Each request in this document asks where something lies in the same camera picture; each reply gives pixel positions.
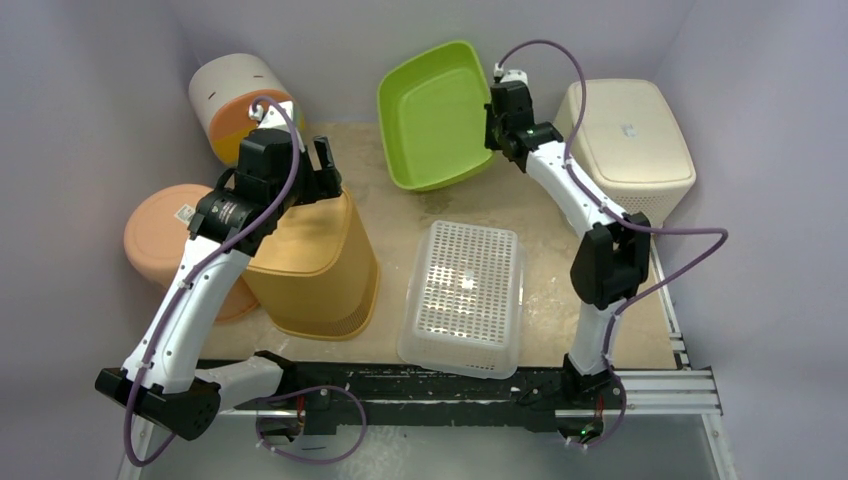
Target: yellow bin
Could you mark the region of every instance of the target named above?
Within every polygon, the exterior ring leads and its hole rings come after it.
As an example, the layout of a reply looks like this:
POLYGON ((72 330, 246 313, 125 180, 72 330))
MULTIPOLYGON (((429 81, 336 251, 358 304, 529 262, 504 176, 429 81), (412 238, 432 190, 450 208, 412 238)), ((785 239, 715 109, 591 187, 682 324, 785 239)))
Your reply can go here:
POLYGON ((280 330, 347 340, 371 319, 380 270, 345 189, 339 198, 288 210, 243 278, 280 330))

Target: beige tabletop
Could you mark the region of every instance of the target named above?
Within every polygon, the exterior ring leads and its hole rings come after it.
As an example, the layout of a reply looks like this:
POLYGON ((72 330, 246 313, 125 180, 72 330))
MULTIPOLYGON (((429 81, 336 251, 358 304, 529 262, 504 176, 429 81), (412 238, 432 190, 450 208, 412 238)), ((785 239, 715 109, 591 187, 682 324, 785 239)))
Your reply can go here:
MULTIPOLYGON (((261 309, 244 321, 213 327, 203 358, 247 358, 269 350, 290 360, 400 362, 396 340, 421 235, 442 219, 513 230, 527 250, 521 365, 558 366, 574 340, 580 300, 569 280, 578 239, 545 191, 498 157, 488 170, 428 193, 401 190, 386 169, 376 124, 322 124, 345 186, 351 191, 380 263, 380 290, 371 323, 345 342, 322 342, 277 330, 261 309)), ((643 285, 655 282, 653 274, 643 285)), ((620 368, 675 368, 658 294, 623 316, 614 349, 620 368)))

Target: label sticker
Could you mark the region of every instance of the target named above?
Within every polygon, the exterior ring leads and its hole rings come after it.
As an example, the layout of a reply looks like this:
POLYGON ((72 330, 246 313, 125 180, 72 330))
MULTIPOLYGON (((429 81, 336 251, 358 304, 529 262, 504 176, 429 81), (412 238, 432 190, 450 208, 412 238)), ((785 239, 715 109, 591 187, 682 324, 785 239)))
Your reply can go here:
POLYGON ((194 207, 191 205, 183 205, 177 210, 177 213, 174 214, 174 218, 188 225, 191 223, 191 217, 194 216, 194 207))
POLYGON ((621 131, 622 131, 622 133, 624 133, 624 136, 628 137, 628 138, 633 138, 637 135, 636 129, 633 128, 633 125, 631 125, 629 123, 625 123, 624 125, 621 125, 621 131))

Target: white perforated basket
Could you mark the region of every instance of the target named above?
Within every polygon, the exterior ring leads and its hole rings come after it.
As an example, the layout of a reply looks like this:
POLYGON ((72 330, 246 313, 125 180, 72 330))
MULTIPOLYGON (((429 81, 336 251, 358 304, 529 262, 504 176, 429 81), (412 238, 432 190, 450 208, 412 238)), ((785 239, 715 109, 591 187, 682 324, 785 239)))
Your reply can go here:
POLYGON ((409 281, 398 355, 478 378, 518 367, 524 248, 509 230, 436 221, 409 281))

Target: gray wall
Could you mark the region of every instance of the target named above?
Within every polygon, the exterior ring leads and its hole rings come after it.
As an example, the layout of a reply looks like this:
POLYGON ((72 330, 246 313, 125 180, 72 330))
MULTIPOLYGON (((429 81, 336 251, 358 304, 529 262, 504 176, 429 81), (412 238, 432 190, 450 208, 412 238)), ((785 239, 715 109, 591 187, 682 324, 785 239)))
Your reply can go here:
POLYGON ((123 225, 219 168, 184 94, 198 63, 158 0, 19 0, 0 64, 0 477, 114 478, 122 409, 94 378, 160 298, 123 225))
MULTIPOLYGON (((675 226, 730 229, 672 285, 744 478, 845 478, 848 3, 700 0, 656 81, 698 183, 675 226)), ((706 242, 660 244, 666 268, 706 242)))
MULTIPOLYGON (((383 76, 456 38, 471 41, 487 75, 513 45, 545 37, 567 45, 592 77, 651 78, 694 3, 171 1, 202 61, 237 51, 259 55, 302 104, 307 121, 375 120, 383 76)), ((510 65, 530 70, 539 113, 552 119, 565 87, 576 79, 567 60, 548 47, 533 47, 510 65)))

